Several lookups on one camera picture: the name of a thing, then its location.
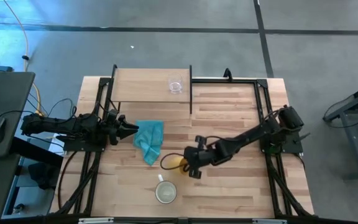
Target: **clear glass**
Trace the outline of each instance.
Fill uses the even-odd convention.
[[[182,78],[179,74],[171,74],[168,77],[168,86],[172,94],[179,94],[183,89]]]

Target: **wooden tabletop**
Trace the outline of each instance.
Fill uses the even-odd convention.
[[[171,94],[170,77],[179,77],[182,92]],[[113,102],[190,102],[189,69],[118,68],[112,88]]]
[[[78,113],[93,109],[99,78],[84,77]],[[268,85],[273,110],[288,104],[283,79],[268,79]],[[196,146],[196,135],[233,137],[259,123],[254,88],[247,84],[194,84],[193,114],[188,113],[186,103],[121,103],[121,113],[132,123],[137,119],[164,121],[159,159],[171,152],[183,153],[186,146]],[[148,166],[132,141],[133,138],[123,139],[117,146],[107,146],[103,153],[92,216],[273,217],[265,159],[257,142],[243,147],[231,161],[201,168],[203,176],[197,180],[162,170],[159,160]],[[83,156],[84,153],[77,153],[68,165],[62,182],[63,202],[78,185]],[[301,162],[293,155],[284,154],[283,164],[289,189],[304,208],[313,213]],[[171,204],[163,205],[155,198],[158,174],[177,187],[178,197]],[[56,194],[51,212],[57,210]],[[280,190],[278,194],[284,211]]]

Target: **yellow object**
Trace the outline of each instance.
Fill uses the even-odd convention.
[[[181,156],[172,156],[171,159],[169,159],[167,161],[167,167],[176,167],[179,165],[184,165],[187,164],[186,159],[184,159]],[[176,172],[177,174],[186,174],[187,172],[183,171],[183,166],[177,168],[177,169],[173,169],[172,171]]]

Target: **white cup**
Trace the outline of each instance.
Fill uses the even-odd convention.
[[[157,187],[155,188],[155,197],[161,203],[168,204],[174,201],[177,197],[177,188],[175,184],[163,180],[162,175],[158,175],[158,179],[160,183],[158,183]]]

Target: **wooden table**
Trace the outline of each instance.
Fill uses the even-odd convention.
[[[77,113],[93,109],[99,78],[84,77]],[[270,78],[268,86],[273,110],[288,104],[283,79]],[[121,104],[121,113],[129,122],[134,123],[137,119],[164,120],[164,140],[159,158],[171,152],[183,153],[186,146],[196,146],[196,135],[233,137],[259,123],[254,88],[246,84],[193,84],[193,114],[189,114],[187,103]],[[136,149],[132,141],[133,137],[123,139],[117,146],[108,145],[103,153],[92,216],[273,217],[266,163],[257,142],[242,148],[229,162],[201,168],[203,177],[197,180],[162,170],[159,161],[152,167],[148,166],[143,161],[141,150]],[[62,182],[63,202],[78,185],[83,156],[83,152],[77,153],[68,165]],[[301,162],[293,155],[284,154],[283,164],[289,189],[304,208],[313,213]],[[171,204],[162,205],[155,198],[158,174],[177,186],[178,197]],[[284,211],[279,190],[278,194],[280,208]],[[84,194],[83,207],[86,196],[87,193]],[[53,200],[51,212],[56,210],[57,197]]]

